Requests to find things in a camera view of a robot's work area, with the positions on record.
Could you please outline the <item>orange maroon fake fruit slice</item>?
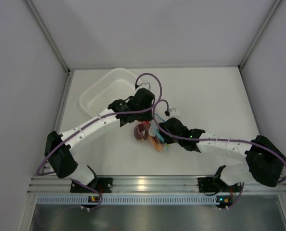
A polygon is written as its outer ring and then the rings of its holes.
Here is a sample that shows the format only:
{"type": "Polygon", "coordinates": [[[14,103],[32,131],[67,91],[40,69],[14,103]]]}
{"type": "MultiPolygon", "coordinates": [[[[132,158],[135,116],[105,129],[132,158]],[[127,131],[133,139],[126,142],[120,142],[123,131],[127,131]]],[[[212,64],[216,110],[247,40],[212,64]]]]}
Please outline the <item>orange maroon fake fruit slice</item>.
{"type": "Polygon", "coordinates": [[[165,144],[157,136],[149,136],[148,139],[158,152],[165,150],[165,144]]]}

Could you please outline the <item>dark maroon fake fig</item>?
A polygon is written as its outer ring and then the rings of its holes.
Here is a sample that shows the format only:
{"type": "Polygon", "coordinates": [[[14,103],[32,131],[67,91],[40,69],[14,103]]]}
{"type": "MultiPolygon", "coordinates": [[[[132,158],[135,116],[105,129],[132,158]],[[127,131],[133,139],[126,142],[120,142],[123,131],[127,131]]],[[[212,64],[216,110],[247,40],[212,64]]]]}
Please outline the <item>dark maroon fake fig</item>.
{"type": "Polygon", "coordinates": [[[140,123],[135,126],[133,130],[133,135],[137,141],[143,142],[148,139],[148,131],[149,127],[144,123],[140,123]]]}

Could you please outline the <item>clear zip top bag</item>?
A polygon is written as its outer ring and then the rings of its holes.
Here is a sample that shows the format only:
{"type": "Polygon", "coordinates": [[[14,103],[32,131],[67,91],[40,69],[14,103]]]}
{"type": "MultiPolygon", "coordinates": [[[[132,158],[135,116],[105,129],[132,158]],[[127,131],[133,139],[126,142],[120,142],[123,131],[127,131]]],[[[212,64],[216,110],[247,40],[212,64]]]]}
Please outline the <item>clear zip top bag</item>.
{"type": "Polygon", "coordinates": [[[164,151],[167,151],[169,149],[169,145],[165,143],[163,137],[159,134],[158,127],[156,126],[153,119],[151,121],[144,121],[144,122],[140,122],[140,123],[144,123],[149,127],[149,131],[148,131],[149,135],[148,136],[157,136],[165,144],[166,147],[165,147],[164,151]]]}

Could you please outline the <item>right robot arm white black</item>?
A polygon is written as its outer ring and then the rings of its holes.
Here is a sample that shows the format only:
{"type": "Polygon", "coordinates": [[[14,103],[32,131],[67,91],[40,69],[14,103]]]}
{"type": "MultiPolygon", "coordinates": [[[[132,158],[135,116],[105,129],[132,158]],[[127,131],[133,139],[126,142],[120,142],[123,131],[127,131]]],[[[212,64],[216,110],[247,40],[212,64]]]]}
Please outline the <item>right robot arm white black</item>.
{"type": "Polygon", "coordinates": [[[236,165],[218,168],[213,184],[219,191],[252,180],[275,187],[286,167],[286,157],[265,136],[258,135],[250,141],[225,139],[202,129],[188,129],[176,118],[159,123],[158,132],[167,144],[177,143],[190,152],[237,160],[236,165]]]}

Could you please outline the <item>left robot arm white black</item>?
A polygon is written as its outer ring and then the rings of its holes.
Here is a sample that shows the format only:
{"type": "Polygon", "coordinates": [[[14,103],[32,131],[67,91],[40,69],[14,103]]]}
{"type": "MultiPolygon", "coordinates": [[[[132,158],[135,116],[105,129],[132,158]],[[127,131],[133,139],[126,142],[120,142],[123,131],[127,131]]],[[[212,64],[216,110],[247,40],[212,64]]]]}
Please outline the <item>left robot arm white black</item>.
{"type": "Polygon", "coordinates": [[[81,146],[112,129],[135,121],[151,120],[154,101],[155,95],[141,88],[126,100],[114,100],[100,114],[76,128],[61,134],[51,132],[46,140],[45,158],[54,174],[60,179],[70,177],[79,181],[87,192],[95,191],[98,186],[95,172],[89,166],[79,164],[74,155],[81,146]]]}

